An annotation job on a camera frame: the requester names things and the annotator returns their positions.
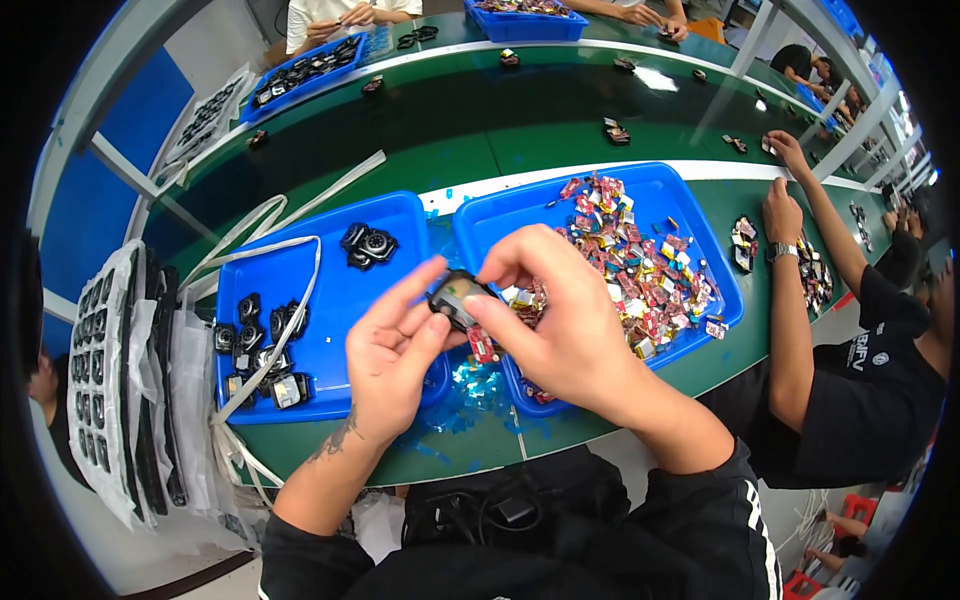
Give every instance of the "smartwatch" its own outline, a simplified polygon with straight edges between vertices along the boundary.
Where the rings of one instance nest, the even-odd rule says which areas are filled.
[[[768,262],[773,262],[786,254],[793,254],[798,260],[800,260],[800,255],[797,253],[796,246],[789,246],[787,244],[781,244],[780,242],[771,242],[767,246]]]

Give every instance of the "plastic stool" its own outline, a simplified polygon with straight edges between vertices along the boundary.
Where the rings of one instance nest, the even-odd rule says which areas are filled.
[[[790,581],[783,584],[783,600],[806,600],[823,588],[823,584],[813,581],[799,569],[793,569]]]
[[[855,493],[848,493],[843,500],[843,514],[846,518],[856,519],[867,525],[874,520],[876,512],[876,500],[858,496]],[[850,532],[839,525],[833,525],[833,534],[839,538],[848,536]]]

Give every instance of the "hand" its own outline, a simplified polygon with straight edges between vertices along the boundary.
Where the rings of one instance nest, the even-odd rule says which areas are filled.
[[[315,46],[324,43],[340,29],[334,21],[314,21],[306,26],[306,38]]]
[[[634,4],[631,7],[620,7],[620,15],[617,17],[621,21],[648,27],[650,25],[660,26],[660,15],[650,7],[643,4]]]
[[[366,2],[360,2],[340,15],[340,24],[344,27],[370,25],[371,23],[373,23],[373,7]]]
[[[450,331],[447,317],[430,312],[422,298],[446,269],[434,256],[390,288],[347,335],[352,417],[365,440],[388,444],[410,427],[426,370],[437,356],[467,340]]]
[[[684,23],[680,23],[673,19],[667,19],[666,23],[663,23],[663,29],[673,34],[670,36],[670,39],[674,41],[684,41],[687,36],[690,35]]]
[[[897,228],[897,222],[898,222],[899,219],[900,219],[900,216],[899,216],[896,212],[894,212],[893,210],[891,210],[891,211],[889,211],[889,212],[887,212],[887,213],[884,213],[884,215],[883,215],[883,223],[884,223],[884,224],[887,226],[887,228],[890,229],[891,231],[893,231],[894,229]]]
[[[793,197],[786,193],[786,180],[778,177],[770,184],[767,200],[763,203],[763,227],[768,242],[796,246],[804,230],[804,212]]]
[[[641,397],[636,374],[647,367],[624,342],[606,282],[576,248],[545,225],[526,227],[491,248],[476,278],[523,288],[534,276],[549,298],[536,330],[496,298],[468,296],[464,308],[546,392],[632,425],[627,413]]]
[[[804,158],[804,149],[800,147],[800,142],[793,135],[780,130],[767,133],[763,139],[774,147],[777,154],[783,158],[786,168],[790,170],[795,179],[810,171],[809,165]]]

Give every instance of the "man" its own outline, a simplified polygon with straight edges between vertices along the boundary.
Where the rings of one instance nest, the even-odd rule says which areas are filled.
[[[827,102],[833,94],[832,90],[839,87],[844,80],[832,60],[813,54],[800,44],[790,44],[780,48],[774,59],[770,61],[770,68],[781,72],[798,84],[805,85]],[[809,81],[814,70],[823,80],[821,84],[813,84]]]
[[[287,10],[287,55],[298,57],[350,27],[402,23],[423,14],[420,0],[290,0]]]
[[[770,356],[698,399],[747,443],[751,466],[771,488],[898,481],[924,452],[945,397],[952,267],[937,277],[928,313],[867,264],[798,141],[786,132],[764,139],[803,187],[834,276],[859,300],[867,331],[813,347],[795,248],[804,214],[778,178],[763,206],[773,261]]]
[[[686,28],[686,14],[680,0],[663,0],[670,16],[664,18],[646,6],[646,0],[563,0],[563,3],[576,12],[587,12],[619,19],[625,23],[658,29],[672,34],[670,39],[684,41],[689,35]]]
[[[818,548],[807,548],[804,557],[817,559],[831,571],[858,582],[865,582],[870,573],[886,553],[887,546],[893,541],[897,528],[882,531],[880,527],[869,527],[863,521],[833,513],[823,512],[824,522],[839,525],[848,535],[833,545],[835,553]]]
[[[67,411],[71,410],[71,407],[66,401],[69,363],[69,355],[61,354],[57,360],[53,360],[47,348],[42,347],[36,361],[37,371],[27,384],[27,396],[31,397],[43,411],[43,419],[47,423],[47,430],[54,442],[54,448],[57,449],[57,455],[60,456],[60,462],[66,467],[70,476],[77,480],[77,483],[89,490],[90,486],[86,483],[84,474],[77,467],[70,452],[70,425],[67,422]]]
[[[430,363],[464,342],[446,316],[413,304],[444,271],[440,257],[420,265],[347,336],[353,406],[277,495],[262,597],[780,597],[748,450],[630,353],[602,276],[543,225],[498,242],[477,274],[501,287],[540,277],[550,311],[537,330],[493,297],[467,296],[463,306],[544,390],[644,441],[659,465],[644,504],[616,527],[547,519],[556,543],[539,553],[490,544],[482,528],[494,516],[483,505],[479,523],[459,523],[474,544],[406,545],[377,566],[335,536],[384,450],[412,423]]]

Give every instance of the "blue plastic tray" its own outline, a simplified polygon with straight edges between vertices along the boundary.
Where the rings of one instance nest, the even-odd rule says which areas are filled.
[[[400,247],[389,262],[375,264],[366,272],[347,266],[340,238],[355,222],[385,229]],[[313,397],[297,406],[277,410],[273,401],[254,393],[252,408],[238,408],[232,424],[327,420],[345,417],[350,410],[350,386],[344,342],[353,324],[391,285],[408,275],[430,256],[423,204],[410,192],[395,192],[332,210],[262,237],[244,250],[276,242],[319,235],[323,243],[320,272],[307,306],[309,320],[303,337],[287,343],[294,372],[310,376]],[[290,300],[300,300],[313,275],[315,243],[301,244],[260,254],[224,265],[217,290],[218,323],[237,323],[237,304],[250,292],[260,294],[260,324],[269,343],[270,311]],[[233,373],[230,356],[216,355],[217,401],[228,397],[224,379]],[[443,399],[450,387],[450,366],[442,354],[427,372],[420,406]]]
[[[266,84],[266,82],[268,82],[270,78],[274,76],[275,72],[277,72],[280,69],[289,68],[297,60],[300,60],[303,58],[308,58],[308,59],[313,58],[318,54],[320,54],[321,52],[330,52],[331,50],[336,48],[338,45],[340,45],[342,41],[347,39],[347,37],[360,38],[360,43],[357,44],[356,54],[353,55],[353,60],[351,60],[349,64],[345,64],[342,67],[333,69],[329,73],[325,73],[319,77],[315,77],[312,80],[306,82],[305,84],[300,84],[297,87],[286,92],[276,100],[268,102],[266,105],[260,108],[253,109],[253,97],[256,95],[256,90],[263,87],[264,84]],[[250,97],[247,99],[247,105],[243,108],[243,114],[240,115],[240,122],[248,123],[250,121],[259,121],[260,119],[263,119],[269,116],[270,114],[277,112],[278,110],[283,110],[284,108],[288,107],[291,102],[297,100],[298,98],[302,98],[303,96],[308,96],[314,91],[320,89],[321,87],[324,87],[325,85],[330,84],[330,82],[333,82],[345,76],[347,73],[357,68],[357,63],[360,61],[360,58],[363,56],[363,48],[364,48],[364,44],[366,43],[367,43],[366,32],[362,32],[360,34],[354,34],[352,36],[341,37],[340,39],[331,41],[327,44],[324,44],[323,46],[320,46],[319,48],[314,48],[310,52],[304,53],[296,57],[295,59],[289,59],[288,61],[284,62],[282,65],[271,69],[269,72],[267,72],[266,75],[260,78],[260,81],[256,83],[256,86],[253,88],[253,91],[250,93]]]
[[[473,0],[464,0],[464,10],[490,41],[576,41],[589,22],[571,11],[570,17],[512,12],[486,12]]]
[[[665,233],[672,229],[667,222],[668,216],[680,225],[681,235],[693,236],[694,243],[686,253],[693,263],[700,258],[707,260],[708,275],[719,288],[717,300],[707,307],[706,314],[722,314],[724,323],[730,327],[739,323],[743,318],[743,296],[727,259],[729,253],[717,241],[696,198],[677,172],[661,162],[648,162],[604,169],[598,174],[623,180],[627,195],[634,199],[636,226],[640,232],[657,240],[658,248],[666,237]],[[590,173],[576,177],[582,179],[587,175]],[[574,176],[522,185],[461,205],[453,215],[453,231],[466,269],[477,273],[491,246],[519,228],[535,223],[545,223],[552,228],[564,227],[567,215],[580,214],[575,212],[572,200],[552,208],[545,207],[557,199],[558,192],[571,177]],[[661,226],[664,234],[654,233],[654,222]],[[702,327],[686,329],[674,341],[672,349],[646,361],[647,366],[658,369],[711,339]],[[548,417],[569,408],[569,404],[559,399],[539,404],[528,397],[523,393],[520,374],[511,357],[504,357],[501,364],[511,400],[524,415]]]
[[[824,108],[827,107],[823,102],[820,101],[820,98],[817,98],[817,95],[810,91],[810,88],[803,84],[797,84],[797,91],[800,92],[800,95],[804,97],[806,105],[813,108],[818,112],[823,112]],[[827,131],[833,133],[833,129],[836,128],[839,123],[835,116],[831,115],[827,117],[827,121],[824,122],[824,125],[827,127]]]

